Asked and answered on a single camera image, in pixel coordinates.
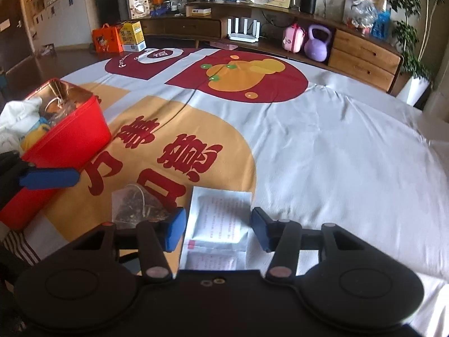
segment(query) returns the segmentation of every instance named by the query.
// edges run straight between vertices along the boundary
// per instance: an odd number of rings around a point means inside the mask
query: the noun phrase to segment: pink suitcase
[[[284,30],[282,46],[286,51],[298,53],[304,43],[305,32],[296,23]]]

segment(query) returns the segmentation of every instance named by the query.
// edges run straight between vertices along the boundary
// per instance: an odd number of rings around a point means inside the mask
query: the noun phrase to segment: dark floor
[[[146,39],[151,48],[193,48],[194,41],[169,38]],[[28,94],[37,89],[42,83],[51,78],[62,78],[78,69],[96,62],[109,59],[115,54],[97,54],[88,49],[58,51],[54,56],[41,58],[30,57],[11,69],[7,75],[9,90],[4,93],[4,100],[0,96],[0,111],[4,102],[23,100]]]

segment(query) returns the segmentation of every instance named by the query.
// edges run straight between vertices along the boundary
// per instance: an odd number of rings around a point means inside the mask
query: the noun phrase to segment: white packet
[[[244,270],[251,193],[194,187],[180,258],[185,270]]]

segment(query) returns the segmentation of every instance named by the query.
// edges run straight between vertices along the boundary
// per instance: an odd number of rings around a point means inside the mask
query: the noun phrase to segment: black cylinder device
[[[301,0],[299,4],[299,11],[306,12],[308,14],[315,14],[315,6],[317,5],[317,0]]]

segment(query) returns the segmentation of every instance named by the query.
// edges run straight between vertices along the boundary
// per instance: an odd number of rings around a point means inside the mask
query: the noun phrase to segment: wooden door
[[[0,66],[6,71],[31,56],[20,0],[0,0]]]

